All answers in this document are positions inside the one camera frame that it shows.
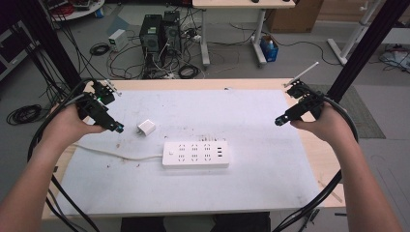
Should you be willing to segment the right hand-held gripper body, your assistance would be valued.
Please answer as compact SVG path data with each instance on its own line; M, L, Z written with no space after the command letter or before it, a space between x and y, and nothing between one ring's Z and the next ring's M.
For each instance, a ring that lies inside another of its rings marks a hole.
M321 92L310 93L301 98L295 105L287 109L281 116L277 117L275 124L282 126L288 122L302 120L302 116L310 113L315 119L321 114L321 108L324 103L324 95Z

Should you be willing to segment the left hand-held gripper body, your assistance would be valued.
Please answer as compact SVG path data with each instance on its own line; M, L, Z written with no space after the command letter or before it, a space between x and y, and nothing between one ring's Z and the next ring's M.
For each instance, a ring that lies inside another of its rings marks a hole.
M108 104L115 101L114 94L105 84L94 82L93 92L84 92L76 101L81 118L89 116L95 124L109 131L123 132L124 125L114 120L108 113Z

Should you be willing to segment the white charger adapter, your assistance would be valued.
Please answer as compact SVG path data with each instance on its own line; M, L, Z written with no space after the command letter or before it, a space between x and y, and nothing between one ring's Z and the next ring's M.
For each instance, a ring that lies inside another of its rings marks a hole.
M151 134L155 129L156 124L149 119L145 120L137 126L138 133L143 134L145 136Z

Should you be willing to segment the white power strip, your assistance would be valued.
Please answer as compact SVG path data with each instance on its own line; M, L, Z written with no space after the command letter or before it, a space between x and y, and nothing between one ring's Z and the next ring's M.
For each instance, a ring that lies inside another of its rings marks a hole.
M165 168L226 168L230 164L226 141L165 142Z

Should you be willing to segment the person's right hand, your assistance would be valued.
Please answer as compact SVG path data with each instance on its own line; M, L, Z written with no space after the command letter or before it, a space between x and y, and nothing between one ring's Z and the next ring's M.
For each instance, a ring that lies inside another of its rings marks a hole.
M290 122L290 125L296 129L313 133L319 139L328 142L333 148L357 143L348 124L328 103L323 105L322 112L316 121L294 120Z

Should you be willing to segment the white box device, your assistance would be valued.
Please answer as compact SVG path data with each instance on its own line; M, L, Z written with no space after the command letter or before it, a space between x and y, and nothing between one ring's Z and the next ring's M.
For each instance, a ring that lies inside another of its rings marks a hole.
M108 38L109 44L114 51L122 50L128 43L127 33L123 29L118 29Z

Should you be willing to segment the blue box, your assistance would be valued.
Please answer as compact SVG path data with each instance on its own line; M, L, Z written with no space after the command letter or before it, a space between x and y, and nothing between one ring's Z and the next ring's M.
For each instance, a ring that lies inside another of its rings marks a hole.
M263 36L260 48L267 62L275 62L278 56L278 45L272 36Z

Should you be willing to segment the grey floor rug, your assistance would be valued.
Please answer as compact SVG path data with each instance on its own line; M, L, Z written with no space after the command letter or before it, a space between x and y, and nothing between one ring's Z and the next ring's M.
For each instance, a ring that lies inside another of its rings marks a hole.
M351 116L360 138L386 138L354 86L350 86L347 89L339 104L346 109Z

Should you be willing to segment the black computer tower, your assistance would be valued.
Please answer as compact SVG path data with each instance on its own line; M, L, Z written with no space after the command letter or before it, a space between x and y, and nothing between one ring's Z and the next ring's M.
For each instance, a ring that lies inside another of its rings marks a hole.
M182 50L181 31L180 31L180 12L166 11L162 19L165 32L167 54L176 55Z
M147 14L139 32L146 64L158 67L163 65L165 38L163 34L162 15Z

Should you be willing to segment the white stand legs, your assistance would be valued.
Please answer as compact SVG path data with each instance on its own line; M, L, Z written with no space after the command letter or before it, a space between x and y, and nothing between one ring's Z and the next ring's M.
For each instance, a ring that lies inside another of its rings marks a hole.
M382 0L366 0L365 4L360 8L364 11L364 15L358 21L353 33L350 35L347 43L343 48L339 48L334 39L328 39L327 44L333 51L334 55L338 59L339 63L344 66L347 63L347 55L351 51L354 44L358 43L368 28L368 23L372 15L375 13Z

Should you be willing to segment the cardboard box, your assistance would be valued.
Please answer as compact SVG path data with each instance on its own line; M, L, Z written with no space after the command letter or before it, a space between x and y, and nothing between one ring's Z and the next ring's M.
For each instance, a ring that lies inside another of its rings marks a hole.
M310 33L324 0L294 0L292 9L269 10L266 25L272 33Z

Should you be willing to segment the round white table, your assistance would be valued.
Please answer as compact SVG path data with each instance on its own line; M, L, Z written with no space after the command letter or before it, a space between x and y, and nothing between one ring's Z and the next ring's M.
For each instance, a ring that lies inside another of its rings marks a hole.
M103 17L105 0L44 0L47 12L54 22L94 15Z

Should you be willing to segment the white table mat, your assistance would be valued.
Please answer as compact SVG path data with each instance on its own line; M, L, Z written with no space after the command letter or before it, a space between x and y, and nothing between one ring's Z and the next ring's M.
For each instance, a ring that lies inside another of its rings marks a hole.
M108 107L121 133L84 136L61 182L90 216L176 215L300 208L318 186L297 131L276 126L280 90L125 91ZM145 120L156 129L145 136ZM165 142L226 141L226 168L165 168Z

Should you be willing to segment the white desk with legs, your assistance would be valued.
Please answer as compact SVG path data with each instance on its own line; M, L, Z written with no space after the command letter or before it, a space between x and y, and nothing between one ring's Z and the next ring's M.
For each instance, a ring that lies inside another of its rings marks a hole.
M255 52L258 67L262 67L267 60L260 48L261 31L265 13L269 9L292 9L296 6L293 0L191 0L192 6L201 11L200 51L202 65L208 68L211 64L207 44L207 10L208 9L257 9L259 11L254 38L250 41Z

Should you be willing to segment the black frame post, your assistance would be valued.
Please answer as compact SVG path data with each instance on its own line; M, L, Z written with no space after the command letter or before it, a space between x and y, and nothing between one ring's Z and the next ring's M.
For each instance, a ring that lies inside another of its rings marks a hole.
M343 95L366 65L366 62L376 48L386 38L394 24L409 6L410 0L386 0L327 92L329 98L335 102L341 101Z
M83 90L85 84L62 46L39 0L15 0L18 13L30 34L43 46L44 51L73 90Z

